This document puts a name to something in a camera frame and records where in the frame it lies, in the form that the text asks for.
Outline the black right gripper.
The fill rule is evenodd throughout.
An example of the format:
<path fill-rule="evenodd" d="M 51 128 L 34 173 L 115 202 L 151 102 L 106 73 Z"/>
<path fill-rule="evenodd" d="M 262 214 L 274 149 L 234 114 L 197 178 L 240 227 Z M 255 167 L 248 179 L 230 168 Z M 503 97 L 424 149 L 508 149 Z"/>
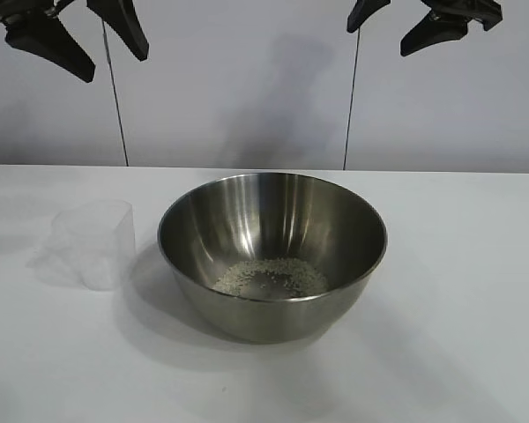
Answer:
<path fill-rule="evenodd" d="M 422 0 L 432 11 L 400 42 L 400 54 L 410 56 L 433 45 L 458 41 L 467 35 L 467 20 L 492 29 L 503 20 L 502 6 L 493 0 Z M 346 21 L 348 33 L 357 32 L 374 13 L 391 0 L 357 0 Z"/>

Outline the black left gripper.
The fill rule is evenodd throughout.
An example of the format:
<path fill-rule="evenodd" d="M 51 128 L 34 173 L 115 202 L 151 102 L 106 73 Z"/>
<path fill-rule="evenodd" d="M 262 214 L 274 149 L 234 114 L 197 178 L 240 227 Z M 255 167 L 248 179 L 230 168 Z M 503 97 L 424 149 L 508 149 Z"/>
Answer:
<path fill-rule="evenodd" d="M 0 23 L 4 21 L 5 42 L 10 47 L 46 59 L 90 83 L 94 62 L 56 18 L 72 3 L 74 0 L 0 0 Z M 87 0 L 86 5 L 139 61 L 147 59 L 149 43 L 132 0 Z"/>

